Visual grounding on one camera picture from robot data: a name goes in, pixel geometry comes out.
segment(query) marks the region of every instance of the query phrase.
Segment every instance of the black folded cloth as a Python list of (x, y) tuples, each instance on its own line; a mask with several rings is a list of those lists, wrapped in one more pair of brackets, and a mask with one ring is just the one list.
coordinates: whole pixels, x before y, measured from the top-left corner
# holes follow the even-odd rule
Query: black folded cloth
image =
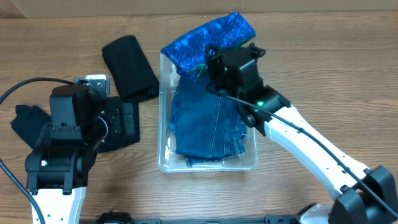
[[(98, 152), (109, 152), (139, 142), (139, 111), (138, 104), (128, 105), (128, 118), (123, 117), (124, 106), (119, 97), (108, 97), (106, 99), (106, 115), (104, 120), (108, 124), (108, 135), (104, 142), (98, 146)], [(11, 128), (32, 149), (37, 146), (51, 143), (50, 127), (51, 116), (38, 106), (17, 105), (16, 118), (11, 121)], [(126, 132), (126, 123), (130, 129)]]
[(135, 103), (159, 96), (159, 81), (136, 37), (127, 35), (102, 48), (123, 102)]

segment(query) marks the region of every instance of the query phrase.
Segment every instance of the translucent storage box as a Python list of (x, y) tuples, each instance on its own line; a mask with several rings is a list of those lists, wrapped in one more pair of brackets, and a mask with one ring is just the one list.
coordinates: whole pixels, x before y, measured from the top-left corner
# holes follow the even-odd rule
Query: translucent storage box
[(248, 128), (244, 140), (245, 154), (229, 157), (221, 161), (194, 164), (187, 167), (183, 155), (175, 153), (177, 148), (175, 136), (170, 128), (172, 100), (178, 86), (180, 75), (175, 65), (163, 54), (160, 54), (160, 93), (159, 93), (159, 139), (157, 165), (163, 172), (195, 171), (239, 171), (253, 170), (258, 165), (257, 141), (254, 128)]

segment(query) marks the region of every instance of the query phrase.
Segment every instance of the wooden tabletop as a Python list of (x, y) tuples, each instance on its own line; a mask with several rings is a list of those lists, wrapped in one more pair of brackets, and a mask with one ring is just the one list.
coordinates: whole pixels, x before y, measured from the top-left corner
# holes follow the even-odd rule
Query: wooden tabletop
[[(0, 93), (28, 78), (72, 80), (110, 75), (101, 48), (135, 35), (159, 77), (159, 51), (222, 15), (119, 16), (0, 20)], [(398, 12), (245, 14), (267, 49), (258, 63), (264, 83), (280, 91), (307, 121), (353, 158), (398, 177)], [(9, 124), (15, 105), (49, 112), (56, 83), (32, 83), (0, 105), (0, 158), (25, 184), (31, 149)], [(117, 95), (112, 85), (112, 95)], [(165, 174), (157, 167), (159, 99), (140, 103), (141, 141), (100, 154), (90, 171), (81, 217), (110, 210), (134, 218), (234, 218), (295, 213), (331, 203), (290, 153), (259, 137), (250, 172)], [(0, 173), (0, 223), (31, 223), (30, 204)]]

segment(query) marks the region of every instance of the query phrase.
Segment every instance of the blue sequin fabric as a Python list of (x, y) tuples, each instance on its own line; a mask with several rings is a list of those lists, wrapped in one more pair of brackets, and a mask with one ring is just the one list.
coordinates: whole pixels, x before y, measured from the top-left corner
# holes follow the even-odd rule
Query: blue sequin fabric
[(237, 47), (256, 35), (237, 12), (203, 24), (164, 47), (160, 52), (176, 66), (177, 73), (193, 80), (206, 67), (206, 46)]

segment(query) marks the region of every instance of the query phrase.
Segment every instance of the wall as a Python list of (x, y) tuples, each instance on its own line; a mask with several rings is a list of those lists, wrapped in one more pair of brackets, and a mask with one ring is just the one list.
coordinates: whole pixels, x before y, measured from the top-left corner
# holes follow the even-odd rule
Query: wall
[(0, 0), (0, 17), (398, 10), (398, 0)]

